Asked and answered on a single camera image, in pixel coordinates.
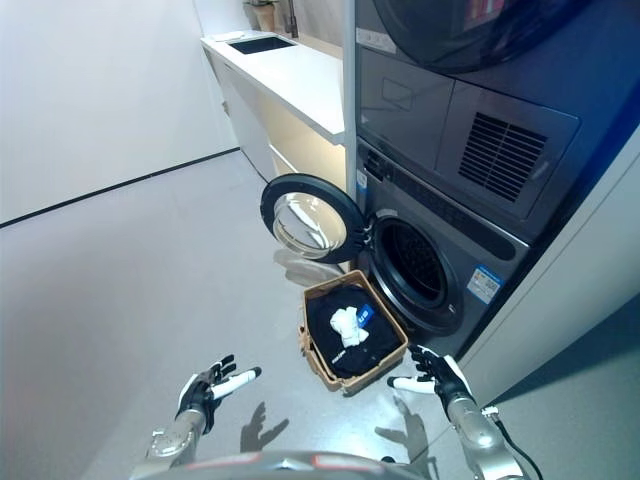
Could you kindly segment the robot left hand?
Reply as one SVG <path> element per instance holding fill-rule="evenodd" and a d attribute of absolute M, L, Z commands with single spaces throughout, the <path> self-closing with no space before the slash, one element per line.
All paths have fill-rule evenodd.
<path fill-rule="evenodd" d="M 260 367 L 240 373 L 236 372 L 236 367 L 235 356 L 230 354 L 215 361 L 208 369 L 193 374 L 181 390 L 176 415 L 187 410 L 200 410 L 209 417 L 219 402 L 262 374 Z"/>

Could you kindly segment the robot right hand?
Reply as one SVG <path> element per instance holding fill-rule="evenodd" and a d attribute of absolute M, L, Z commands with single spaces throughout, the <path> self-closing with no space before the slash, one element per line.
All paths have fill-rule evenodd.
<path fill-rule="evenodd" d="M 459 396 L 471 398 L 469 384 L 457 362 L 450 355 L 440 355 L 422 345 L 409 347 L 418 375 L 390 376 L 387 385 L 416 394 L 434 394 L 445 407 Z"/>

